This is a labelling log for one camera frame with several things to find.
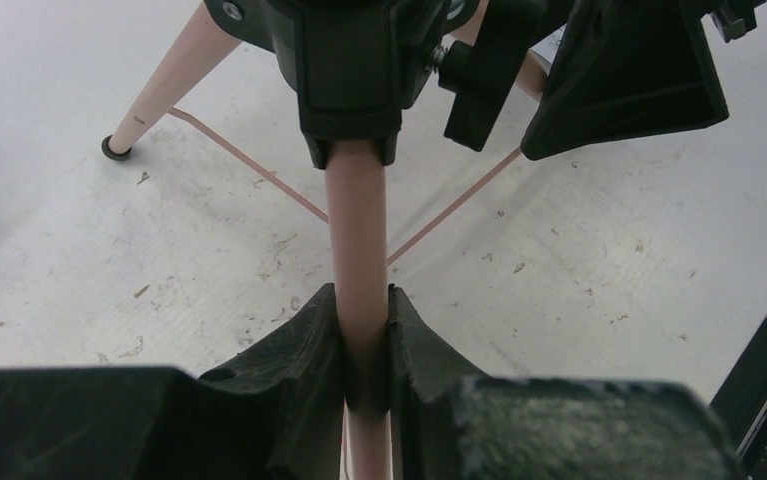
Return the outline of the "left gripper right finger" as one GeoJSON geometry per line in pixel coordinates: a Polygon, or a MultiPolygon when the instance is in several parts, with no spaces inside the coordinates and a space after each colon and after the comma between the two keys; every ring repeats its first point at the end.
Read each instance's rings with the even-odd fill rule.
{"type": "Polygon", "coordinates": [[[713,412],[669,382],[502,378],[389,290],[398,479],[740,479],[713,412]]]}

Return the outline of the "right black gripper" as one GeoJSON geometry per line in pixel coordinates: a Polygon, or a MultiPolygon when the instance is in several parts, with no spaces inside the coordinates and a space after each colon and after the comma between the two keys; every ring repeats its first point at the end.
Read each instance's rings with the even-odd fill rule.
{"type": "Polygon", "coordinates": [[[766,0],[578,1],[521,142],[540,160],[579,147],[710,127],[729,111],[702,26],[757,28],[766,0]]]}

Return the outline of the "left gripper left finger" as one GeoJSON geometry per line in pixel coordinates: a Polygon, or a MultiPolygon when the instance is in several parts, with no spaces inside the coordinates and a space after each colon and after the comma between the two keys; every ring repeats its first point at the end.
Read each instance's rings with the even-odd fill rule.
{"type": "Polygon", "coordinates": [[[328,284],[199,377],[0,369],[0,479],[336,479],[342,360],[328,284]]]}

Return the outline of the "pink folding music stand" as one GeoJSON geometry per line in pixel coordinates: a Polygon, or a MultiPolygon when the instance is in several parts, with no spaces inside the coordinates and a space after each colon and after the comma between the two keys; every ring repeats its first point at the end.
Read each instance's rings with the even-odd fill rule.
{"type": "Polygon", "coordinates": [[[203,1],[143,87],[104,154],[134,144],[240,44],[275,55],[323,171],[338,324],[347,349],[353,476],[391,474],[384,333],[385,169],[402,113],[428,76],[454,93],[445,136],[481,150],[514,86],[538,97],[531,47],[567,19],[569,1],[203,1]]]}

